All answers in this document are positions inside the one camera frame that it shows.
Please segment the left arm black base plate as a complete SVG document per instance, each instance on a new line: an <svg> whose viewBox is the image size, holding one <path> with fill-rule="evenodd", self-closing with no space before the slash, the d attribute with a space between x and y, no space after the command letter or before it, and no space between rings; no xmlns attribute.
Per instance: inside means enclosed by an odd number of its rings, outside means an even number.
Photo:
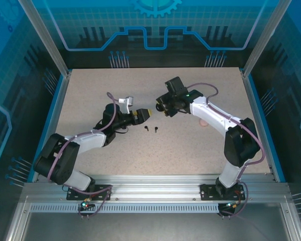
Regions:
<svg viewBox="0 0 301 241"><path fill-rule="evenodd" d="M108 188L110 187L111 185L98 185L98 184L95 184L95 186L92 188L92 186L90 186L87 190L85 190L85 192L97 192L97 191L100 191L102 189L105 189L105 188ZM107 195L107 191L104 191L104 192L100 192L96 195L86 195L86 194L83 194L83 193L79 193L71 188L68 188L68 191L67 191L67 196L66 196L66 199L67 200L71 200L71 201L82 201L88 197L91 197L91 199L93 201L102 201Z"/></svg>

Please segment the blue aluminium table side rail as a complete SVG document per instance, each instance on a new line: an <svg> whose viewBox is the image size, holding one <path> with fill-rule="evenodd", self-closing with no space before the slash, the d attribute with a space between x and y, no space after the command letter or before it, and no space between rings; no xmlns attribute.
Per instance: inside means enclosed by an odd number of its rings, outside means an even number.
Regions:
<svg viewBox="0 0 301 241"><path fill-rule="evenodd" d="M265 158L276 182L286 182L282 167L276 153L276 149L269 131L269 127L264 115L260 98L254 85L251 75L245 76L243 69L240 69L241 77L249 99L252 113L255 119L260 141L264 147Z"/></svg>
<svg viewBox="0 0 301 241"><path fill-rule="evenodd" d="M52 99L52 102L51 102L51 105L50 105L50 108L48 111L48 115L47 115L47 118L45 121L45 125L43 128L39 143L38 143L38 147L37 147L37 150L35 153L33 165L31 167L30 173L28 175L28 179L27 179L28 183L35 182L38 177L38 174L33 170L34 163L35 163L36 159L38 158L43 146L47 142L49 136L52 135L53 133L55 133L55 131L56 131L70 77L71 77L71 72L68 74L67 77L63 77L61 75L61 77L58 81L58 84L57 84L57 87L56 87L56 90L55 90L55 93L54 93L54 96L53 96L53 99Z"/></svg>

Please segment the aluminium frame post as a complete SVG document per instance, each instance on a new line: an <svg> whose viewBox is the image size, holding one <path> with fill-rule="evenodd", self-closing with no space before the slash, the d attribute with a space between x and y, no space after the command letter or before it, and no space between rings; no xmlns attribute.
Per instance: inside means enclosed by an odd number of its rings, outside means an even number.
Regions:
<svg viewBox="0 0 301 241"><path fill-rule="evenodd" d="M255 47L253 48L242 70L241 76L243 80L248 79L249 74L251 73L253 67L257 63L270 38L273 36L278 24L284 16L291 1L292 0L278 0L278 4L274 8L274 11L272 12L264 30L262 31Z"/></svg>
<svg viewBox="0 0 301 241"><path fill-rule="evenodd" d="M58 70L60 71L61 75L67 78L69 76L68 67L66 66L66 63L64 62L57 46L55 45L46 25L40 17L32 0L18 0L18 2L23 8L34 29L36 30L38 36L40 37L42 43L47 49L49 55L51 56Z"/></svg>

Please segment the aluminium mounting beam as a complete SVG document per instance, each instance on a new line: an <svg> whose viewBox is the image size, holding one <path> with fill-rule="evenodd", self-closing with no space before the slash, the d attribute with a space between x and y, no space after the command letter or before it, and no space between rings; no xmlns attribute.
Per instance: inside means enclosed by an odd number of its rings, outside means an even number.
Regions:
<svg viewBox="0 0 301 241"><path fill-rule="evenodd" d="M113 186L112 203L189 203L201 201L200 185L214 184L217 175L95 175L98 184ZM245 174L249 203L291 202L287 183L275 182L272 174ZM20 202L61 203L66 192L61 186L44 182L26 183Z"/></svg>

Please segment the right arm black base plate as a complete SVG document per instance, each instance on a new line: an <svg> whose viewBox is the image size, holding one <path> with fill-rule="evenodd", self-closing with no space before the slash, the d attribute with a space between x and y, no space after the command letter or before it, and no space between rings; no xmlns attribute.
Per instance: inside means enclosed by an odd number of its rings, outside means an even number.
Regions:
<svg viewBox="0 0 301 241"><path fill-rule="evenodd" d="M202 201L228 201L245 200L244 188L235 184L231 188L215 184L200 185L200 195Z"/></svg>

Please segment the small LED controller board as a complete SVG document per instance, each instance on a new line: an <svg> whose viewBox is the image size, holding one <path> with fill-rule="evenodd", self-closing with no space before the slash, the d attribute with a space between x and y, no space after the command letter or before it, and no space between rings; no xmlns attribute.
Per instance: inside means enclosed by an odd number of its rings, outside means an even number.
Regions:
<svg viewBox="0 0 301 241"><path fill-rule="evenodd" d="M90 204L89 201L82 201L82 202L79 204L78 211L79 211L79 212L89 211L89 210L91 210L94 206L95 206L95 205L94 205L94 204Z"/></svg>
<svg viewBox="0 0 301 241"><path fill-rule="evenodd" d="M221 203L218 204L219 211L229 211L235 209L239 204L241 204L240 201L234 201L229 203Z"/></svg>

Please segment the aluminium lower frame rail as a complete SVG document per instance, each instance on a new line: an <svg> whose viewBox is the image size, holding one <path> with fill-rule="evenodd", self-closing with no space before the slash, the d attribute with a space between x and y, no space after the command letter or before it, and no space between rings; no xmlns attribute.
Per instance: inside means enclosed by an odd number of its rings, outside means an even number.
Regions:
<svg viewBox="0 0 301 241"><path fill-rule="evenodd" d="M290 241L301 241L301 222L293 203L282 202L281 210Z"/></svg>
<svg viewBox="0 0 301 241"><path fill-rule="evenodd" d="M28 201L27 196L19 200L5 241L22 241L30 215L30 209L31 203Z"/></svg>

